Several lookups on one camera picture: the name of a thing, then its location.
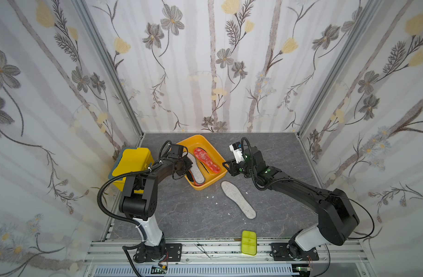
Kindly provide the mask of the red patterned insole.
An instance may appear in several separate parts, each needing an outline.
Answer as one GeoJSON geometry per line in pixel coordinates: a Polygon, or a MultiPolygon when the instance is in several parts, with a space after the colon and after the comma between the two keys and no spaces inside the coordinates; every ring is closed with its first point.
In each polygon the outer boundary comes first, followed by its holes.
{"type": "Polygon", "coordinates": [[[203,148],[195,148],[194,156],[214,174],[221,172],[221,168],[211,159],[210,155],[203,148]]]}

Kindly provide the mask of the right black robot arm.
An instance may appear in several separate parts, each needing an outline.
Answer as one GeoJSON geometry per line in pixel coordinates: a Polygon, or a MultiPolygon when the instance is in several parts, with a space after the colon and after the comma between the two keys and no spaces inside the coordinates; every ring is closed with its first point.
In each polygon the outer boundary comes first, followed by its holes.
{"type": "Polygon", "coordinates": [[[277,167],[268,166],[256,147],[233,143],[229,148],[234,159],[222,165],[230,175],[243,174],[253,181],[256,189],[283,193],[317,214],[316,225],[300,230],[289,240],[286,254],[291,259],[301,260],[317,246],[327,243],[342,246],[358,227],[360,219],[343,190],[317,188],[291,177],[277,167]]]}

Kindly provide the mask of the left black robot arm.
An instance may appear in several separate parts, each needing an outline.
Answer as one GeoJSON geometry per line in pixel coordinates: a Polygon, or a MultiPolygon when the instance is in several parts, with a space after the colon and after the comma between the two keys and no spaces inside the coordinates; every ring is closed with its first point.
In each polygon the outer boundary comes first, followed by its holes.
{"type": "Polygon", "coordinates": [[[186,147],[167,144],[169,148],[157,161],[146,148],[126,149],[116,168],[120,175],[129,174],[124,177],[119,211],[132,220],[141,235],[139,254],[154,261],[166,255],[165,236],[155,217],[158,185],[176,174],[183,177],[192,167],[186,147]]]}

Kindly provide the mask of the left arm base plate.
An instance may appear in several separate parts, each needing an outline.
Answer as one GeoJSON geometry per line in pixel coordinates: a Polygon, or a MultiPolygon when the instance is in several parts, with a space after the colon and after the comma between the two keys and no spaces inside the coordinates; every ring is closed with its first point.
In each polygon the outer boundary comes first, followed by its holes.
{"type": "Polygon", "coordinates": [[[158,247],[143,245],[134,254],[135,263],[144,262],[179,262],[182,255],[182,244],[161,244],[158,247]]]}

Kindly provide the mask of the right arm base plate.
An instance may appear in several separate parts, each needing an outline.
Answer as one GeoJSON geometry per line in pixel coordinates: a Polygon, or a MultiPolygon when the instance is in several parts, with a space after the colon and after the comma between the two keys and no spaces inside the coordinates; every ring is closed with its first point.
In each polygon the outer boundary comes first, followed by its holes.
{"type": "Polygon", "coordinates": [[[275,262],[296,261],[296,262],[314,262],[319,261],[319,255],[316,248],[309,251],[300,249],[297,245],[288,243],[272,243],[270,244],[270,256],[275,262]]]}

